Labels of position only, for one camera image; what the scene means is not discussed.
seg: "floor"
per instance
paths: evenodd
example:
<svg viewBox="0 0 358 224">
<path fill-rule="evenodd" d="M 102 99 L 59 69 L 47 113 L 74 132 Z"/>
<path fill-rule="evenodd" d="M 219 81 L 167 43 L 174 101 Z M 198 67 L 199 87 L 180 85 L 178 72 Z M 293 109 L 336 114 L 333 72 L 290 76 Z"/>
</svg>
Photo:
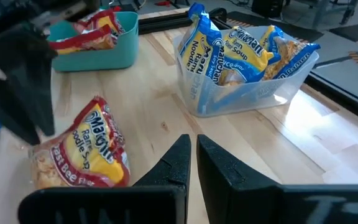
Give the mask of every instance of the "floor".
<svg viewBox="0 0 358 224">
<path fill-rule="evenodd" d="M 132 0 L 122 0 L 123 4 L 130 4 Z M 160 0 L 146 0 L 144 6 L 138 11 L 139 14 L 146 14 L 150 12 L 166 11 L 175 9 L 174 6 L 156 6 L 154 3 L 160 2 Z M 177 4 L 180 7 L 187 7 L 182 5 L 184 0 L 177 0 Z M 223 7 L 228 12 L 238 11 L 246 14 L 252 14 L 257 16 L 250 10 L 252 0 L 246 7 L 239 7 L 231 3 L 230 1 L 223 0 L 189 0 L 190 4 L 193 2 L 199 2 L 206 6 L 210 11 L 217 7 Z M 282 18 L 285 22 L 296 26 L 310 28 L 313 21 L 313 10 L 305 4 L 292 1 L 289 6 L 284 7 Z M 316 43 L 320 44 L 321 50 L 319 50 L 320 58 L 318 63 L 327 62 L 328 65 L 317 67 L 314 72 L 327 80 L 335 83 L 341 88 L 347 90 L 350 93 L 358 96 L 358 64 L 350 58 L 349 52 L 358 52 L 358 43 L 347 40 L 343 37 L 335 35 L 328 31 L 328 29 L 340 27 L 339 24 L 342 19 L 342 13 L 329 14 L 323 18 L 318 30 L 323 32 L 324 35 L 319 38 Z M 351 26 L 358 24 L 358 6 L 356 8 L 354 16 L 349 20 L 345 26 Z M 341 58 L 341 62 L 332 63 L 331 61 Z"/>
</svg>

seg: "wooden table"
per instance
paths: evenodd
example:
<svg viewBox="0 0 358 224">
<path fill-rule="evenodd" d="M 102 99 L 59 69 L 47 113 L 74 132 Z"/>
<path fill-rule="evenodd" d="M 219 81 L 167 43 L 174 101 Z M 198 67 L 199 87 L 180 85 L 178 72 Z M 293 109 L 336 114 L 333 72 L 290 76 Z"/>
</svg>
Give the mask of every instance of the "wooden table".
<svg viewBox="0 0 358 224">
<path fill-rule="evenodd" d="M 128 69 L 53 73 L 57 133 L 71 125 L 94 95 L 105 97 L 126 139 L 131 183 L 150 170 L 180 134 L 190 134 L 191 224 L 208 223 L 195 157 L 196 135 L 201 133 L 279 183 L 358 183 L 358 117 L 306 85 L 289 105 L 213 118 L 189 114 L 178 89 L 172 47 L 172 39 L 184 31 L 142 35 L 139 57 Z M 0 224 L 17 223 L 19 202 L 34 190 L 27 148 L 22 146 L 7 129 L 0 130 Z"/>
</svg>

